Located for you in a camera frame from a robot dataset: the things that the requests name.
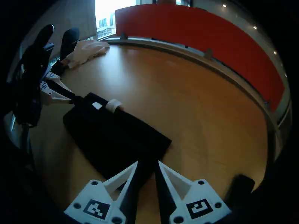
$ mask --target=black object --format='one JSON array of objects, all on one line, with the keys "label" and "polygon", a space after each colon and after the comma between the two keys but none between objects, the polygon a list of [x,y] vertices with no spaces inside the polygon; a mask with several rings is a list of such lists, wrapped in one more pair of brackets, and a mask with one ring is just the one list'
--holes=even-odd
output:
[{"label": "black object", "polygon": [[[94,102],[102,105],[97,110]],[[105,109],[108,101],[89,93],[64,116],[64,124],[91,164],[107,179],[139,161],[140,187],[154,171],[171,140],[138,118],[116,109]]]},{"label": "black object", "polygon": [[65,31],[60,47],[60,61],[74,51],[75,46],[79,41],[79,35],[80,32],[78,28],[71,28]]},{"label": "black object", "polygon": [[246,202],[255,186],[255,181],[243,174],[236,176],[227,195],[224,199],[225,204],[231,209],[240,206]]}]

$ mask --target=white tag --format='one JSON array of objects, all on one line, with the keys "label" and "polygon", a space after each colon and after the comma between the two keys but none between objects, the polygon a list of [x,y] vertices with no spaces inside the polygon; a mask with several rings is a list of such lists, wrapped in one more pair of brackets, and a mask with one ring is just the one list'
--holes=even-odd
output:
[{"label": "white tag", "polygon": [[99,109],[102,107],[102,105],[99,104],[98,102],[94,102],[92,105],[93,105],[97,110],[99,110]]},{"label": "white tag", "polygon": [[121,106],[122,103],[119,102],[116,99],[110,100],[107,104],[106,104],[106,110],[110,111],[111,113],[114,113],[116,108]]}]

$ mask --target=black fabric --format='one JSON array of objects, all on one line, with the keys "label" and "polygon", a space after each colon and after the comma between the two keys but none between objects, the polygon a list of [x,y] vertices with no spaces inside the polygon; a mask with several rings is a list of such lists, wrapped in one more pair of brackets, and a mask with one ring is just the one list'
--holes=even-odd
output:
[{"label": "black fabric", "polygon": [[[97,110],[92,103],[103,107]],[[89,93],[64,116],[64,124],[91,164],[106,178],[140,161],[139,187],[154,171],[171,140],[138,118],[116,109],[105,109],[105,99]]]}]

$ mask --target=wall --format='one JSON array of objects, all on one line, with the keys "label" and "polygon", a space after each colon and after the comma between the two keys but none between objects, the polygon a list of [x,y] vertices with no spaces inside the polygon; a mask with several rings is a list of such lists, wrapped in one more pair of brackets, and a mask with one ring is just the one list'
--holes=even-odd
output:
[{"label": "wall", "polygon": [[55,44],[52,55],[60,51],[64,32],[72,27],[80,30],[80,39],[96,36],[95,0],[60,0],[46,11],[33,25],[22,42],[24,51],[35,40],[38,32],[47,24],[53,24],[54,33],[49,42]]},{"label": "wall", "polygon": [[184,44],[224,62],[249,81],[275,111],[284,92],[281,78],[263,49],[234,24],[201,9],[147,4],[115,12],[117,35],[153,37]]}]

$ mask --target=window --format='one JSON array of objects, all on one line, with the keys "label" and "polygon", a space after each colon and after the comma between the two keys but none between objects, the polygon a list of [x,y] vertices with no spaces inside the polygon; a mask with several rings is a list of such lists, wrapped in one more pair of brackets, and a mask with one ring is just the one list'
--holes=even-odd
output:
[{"label": "window", "polygon": [[115,10],[134,5],[136,0],[95,0],[98,38],[116,34]]}]

